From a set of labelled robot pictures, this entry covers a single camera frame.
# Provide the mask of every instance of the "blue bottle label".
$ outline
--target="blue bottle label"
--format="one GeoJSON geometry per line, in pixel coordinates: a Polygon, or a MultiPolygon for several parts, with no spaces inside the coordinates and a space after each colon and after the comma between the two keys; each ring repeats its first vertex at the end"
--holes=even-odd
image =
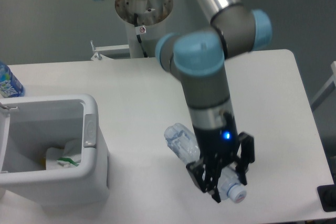
{"type": "Polygon", "coordinates": [[[6,65],[0,65],[0,93],[4,98],[21,97],[24,88],[6,65]]]}

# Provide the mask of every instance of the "white table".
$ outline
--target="white table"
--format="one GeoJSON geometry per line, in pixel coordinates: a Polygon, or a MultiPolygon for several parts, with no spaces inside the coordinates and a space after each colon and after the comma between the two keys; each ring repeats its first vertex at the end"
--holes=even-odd
{"type": "Polygon", "coordinates": [[[0,223],[270,223],[336,217],[316,187],[332,184],[293,54],[253,52],[226,61],[238,131],[255,137],[247,197],[217,204],[191,181],[163,132],[191,128],[181,85],[155,59],[11,66],[27,95],[88,93],[111,153],[110,197],[41,207],[6,192],[0,223]]]}

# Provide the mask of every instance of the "water bottle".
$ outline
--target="water bottle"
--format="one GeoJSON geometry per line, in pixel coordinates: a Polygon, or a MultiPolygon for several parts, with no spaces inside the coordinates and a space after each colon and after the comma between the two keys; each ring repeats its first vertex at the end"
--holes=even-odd
{"type": "Polygon", "coordinates": [[[4,98],[23,97],[25,89],[9,67],[0,61],[0,93],[4,98]]]}
{"type": "MultiPolygon", "coordinates": [[[[183,124],[175,123],[168,127],[164,132],[164,137],[167,146],[185,165],[199,160],[200,149],[196,137],[183,124]]],[[[237,173],[230,166],[222,169],[217,188],[221,200],[230,198],[234,203],[239,203],[246,197],[244,185],[240,183],[237,173]]]]}

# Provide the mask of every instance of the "white plastic bin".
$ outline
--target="white plastic bin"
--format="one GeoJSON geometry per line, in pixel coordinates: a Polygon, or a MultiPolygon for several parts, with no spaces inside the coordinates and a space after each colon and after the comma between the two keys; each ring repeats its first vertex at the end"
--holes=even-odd
{"type": "Polygon", "coordinates": [[[108,198],[108,148],[89,95],[0,99],[0,188],[41,205],[108,198]],[[77,167],[46,170],[46,151],[80,138],[77,167]]]}

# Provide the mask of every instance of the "white bottle cap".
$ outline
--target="white bottle cap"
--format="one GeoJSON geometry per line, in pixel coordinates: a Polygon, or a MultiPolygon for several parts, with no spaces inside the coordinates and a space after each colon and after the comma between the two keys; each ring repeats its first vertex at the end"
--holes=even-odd
{"type": "Polygon", "coordinates": [[[243,185],[234,185],[227,195],[234,203],[239,203],[243,201],[246,197],[246,190],[243,185]]]}

